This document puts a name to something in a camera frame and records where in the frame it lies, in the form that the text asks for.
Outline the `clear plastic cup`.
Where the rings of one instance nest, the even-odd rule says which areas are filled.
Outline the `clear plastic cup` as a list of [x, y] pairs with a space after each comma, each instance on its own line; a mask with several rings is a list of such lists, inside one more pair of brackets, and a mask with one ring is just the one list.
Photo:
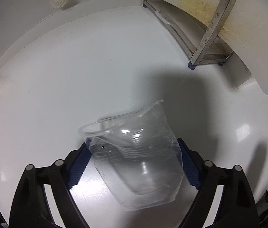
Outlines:
[[173, 202], [179, 192], [182, 153], [162, 103], [78, 129], [96, 170], [126, 211]]

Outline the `metal cutting board stand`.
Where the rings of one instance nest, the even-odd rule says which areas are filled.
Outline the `metal cutting board stand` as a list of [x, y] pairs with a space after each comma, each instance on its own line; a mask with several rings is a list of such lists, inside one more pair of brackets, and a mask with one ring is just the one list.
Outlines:
[[198, 65], [223, 66], [234, 53], [218, 33], [235, 3], [236, 0], [220, 0], [209, 26], [163, 0], [143, 0], [143, 7], [168, 29], [189, 58], [188, 68], [194, 70]]

